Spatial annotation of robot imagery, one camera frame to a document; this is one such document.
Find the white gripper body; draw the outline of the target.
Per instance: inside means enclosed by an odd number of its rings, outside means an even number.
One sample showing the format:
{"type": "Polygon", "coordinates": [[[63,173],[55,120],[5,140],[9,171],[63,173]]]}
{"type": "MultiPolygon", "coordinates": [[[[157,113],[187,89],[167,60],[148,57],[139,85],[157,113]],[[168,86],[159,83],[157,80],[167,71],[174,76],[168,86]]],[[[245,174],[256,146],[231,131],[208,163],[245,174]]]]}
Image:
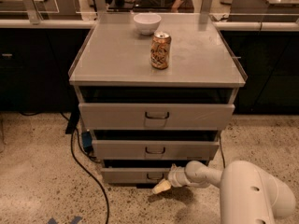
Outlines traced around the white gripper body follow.
{"type": "Polygon", "coordinates": [[[183,167],[172,166],[168,174],[168,181],[172,187],[180,188],[187,186],[189,180],[185,174],[183,167]]]}

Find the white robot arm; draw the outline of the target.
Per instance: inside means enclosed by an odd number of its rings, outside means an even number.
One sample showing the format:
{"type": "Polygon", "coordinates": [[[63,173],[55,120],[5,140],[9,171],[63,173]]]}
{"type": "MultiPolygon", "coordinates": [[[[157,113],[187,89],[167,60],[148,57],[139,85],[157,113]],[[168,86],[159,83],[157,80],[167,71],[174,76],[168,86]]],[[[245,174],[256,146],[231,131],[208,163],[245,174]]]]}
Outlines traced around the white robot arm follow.
{"type": "Polygon", "coordinates": [[[248,161],[233,161],[221,171],[199,161],[173,165],[152,192],[210,185],[220,190],[221,224],[276,224],[295,211],[296,199],[289,186],[248,161]]]}

